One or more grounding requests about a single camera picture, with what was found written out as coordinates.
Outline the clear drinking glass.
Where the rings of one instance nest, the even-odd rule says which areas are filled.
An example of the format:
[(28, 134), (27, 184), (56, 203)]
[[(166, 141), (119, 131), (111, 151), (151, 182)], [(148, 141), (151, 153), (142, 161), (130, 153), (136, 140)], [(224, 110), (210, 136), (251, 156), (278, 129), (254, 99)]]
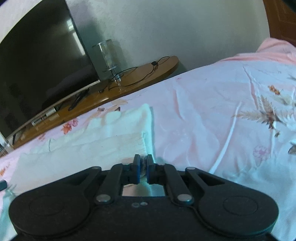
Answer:
[(11, 147), (10, 143), (0, 133), (0, 157), (5, 156), (12, 151), (13, 148)]

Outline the large black flat television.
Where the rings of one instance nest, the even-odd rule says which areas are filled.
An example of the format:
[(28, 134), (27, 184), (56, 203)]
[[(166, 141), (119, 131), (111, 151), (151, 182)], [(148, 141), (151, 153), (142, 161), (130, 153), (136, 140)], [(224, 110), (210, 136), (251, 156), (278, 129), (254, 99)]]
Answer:
[(65, 1), (41, 1), (1, 42), (1, 133), (98, 80)]

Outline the brown wooden headboard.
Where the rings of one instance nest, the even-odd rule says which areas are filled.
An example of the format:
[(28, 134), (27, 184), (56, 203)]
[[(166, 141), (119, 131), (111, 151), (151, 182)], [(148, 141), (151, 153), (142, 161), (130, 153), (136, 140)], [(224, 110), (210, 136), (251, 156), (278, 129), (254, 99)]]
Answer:
[(263, 1), (272, 38), (295, 46), (295, 1)]

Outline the silver set-top box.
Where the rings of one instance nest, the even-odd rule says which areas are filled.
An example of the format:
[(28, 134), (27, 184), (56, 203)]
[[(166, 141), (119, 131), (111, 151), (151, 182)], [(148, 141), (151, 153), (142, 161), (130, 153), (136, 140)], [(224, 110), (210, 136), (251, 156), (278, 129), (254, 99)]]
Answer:
[(47, 112), (45, 112), (44, 114), (42, 114), (40, 117), (34, 119), (31, 124), (32, 126), (36, 126), (38, 125), (40, 122), (44, 121), (46, 118), (48, 118), (49, 116), (51, 116), (52, 114), (56, 113), (56, 108), (51, 108), (49, 109)]

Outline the clear glass table lamp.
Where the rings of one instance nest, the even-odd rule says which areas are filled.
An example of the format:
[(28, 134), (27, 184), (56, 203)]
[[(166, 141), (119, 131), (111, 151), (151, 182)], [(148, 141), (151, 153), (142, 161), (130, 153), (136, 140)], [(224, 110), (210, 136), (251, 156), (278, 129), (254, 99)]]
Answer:
[(99, 51), (105, 63), (105, 72), (109, 72), (112, 77), (111, 81), (114, 81), (118, 87), (121, 87), (121, 76), (116, 72), (118, 68), (117, 54), (115, 51), (112, 39), (101, 41), (92, 46), (92, 49)]

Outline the black remote control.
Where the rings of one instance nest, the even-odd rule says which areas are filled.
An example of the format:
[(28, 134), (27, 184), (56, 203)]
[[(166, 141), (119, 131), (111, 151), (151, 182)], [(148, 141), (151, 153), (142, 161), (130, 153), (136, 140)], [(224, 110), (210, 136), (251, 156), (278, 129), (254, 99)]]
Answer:
[(74, 102), (73, 102), (73, 103), (70, 105), (70, 107), (68, 108), (68, 111), (73, 110), (73, 109), (77, 106), (77, 104), (79, 104), (79, 102), (81, 102), (81, 100), (82, 100), (85, 96), (88, 95), (88, 92), (89, 92), (89, 89), (86, 89), (86, 90), (83, 90), (82, 92), (80, 92), (80, 93), (76, 96)]

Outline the pink floral bed sheet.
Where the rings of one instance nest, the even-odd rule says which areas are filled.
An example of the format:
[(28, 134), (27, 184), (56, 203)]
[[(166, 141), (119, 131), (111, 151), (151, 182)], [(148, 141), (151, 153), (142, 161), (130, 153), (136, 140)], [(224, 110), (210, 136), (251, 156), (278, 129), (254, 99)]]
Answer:
[(94, 118), (148, 104), (153, 159), (178, 170), (196, 167), (259, 190), (279, 207), (272, 230), (295, 240), (295, 46), (268, 38), (255, 53), (200, 67), (106, 103), (46, 131), (1, 158), (1, 240), (16, 232), (8, 208), (22, 154), (85, 128)]

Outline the brown wooden tv cabinet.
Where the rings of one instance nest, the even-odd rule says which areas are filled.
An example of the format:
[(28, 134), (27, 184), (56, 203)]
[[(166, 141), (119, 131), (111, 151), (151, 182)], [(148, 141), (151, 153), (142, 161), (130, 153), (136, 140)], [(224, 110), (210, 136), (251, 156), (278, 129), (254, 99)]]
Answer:
[(88, 95), (73, 110), (68, 111), (72, 101), (67, 101), (59, 111), (38, 125), (30, 125), (22, 131), (20, 137), (12, 144), (12, 147), (17, 149), (46, 131), (63, 125), (94, 108), (161, 82), (178, 68), (178, 64), (179, 59), (177, 56), (165, 56), (158, 61), (157, 66), (147, 63), (126, 71), (121, 77), (121, 87), (118, 87), (115, 83), (110, 83), (106, 85), (103, 92), (100, 92), (102, 87), (99, 84), (94, 85), (90, 87)]

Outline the white knitted small garment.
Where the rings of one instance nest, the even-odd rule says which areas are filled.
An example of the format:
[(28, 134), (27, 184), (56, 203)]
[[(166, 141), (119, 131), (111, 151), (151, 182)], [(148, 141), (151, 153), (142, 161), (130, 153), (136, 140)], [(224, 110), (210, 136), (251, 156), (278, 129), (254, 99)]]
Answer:
[(148, 104), (94, 118), (76, 132), (22, 154), (11, 178), (15, 195), (93, 166), (109, 170), (153, 153), (152, 112)]

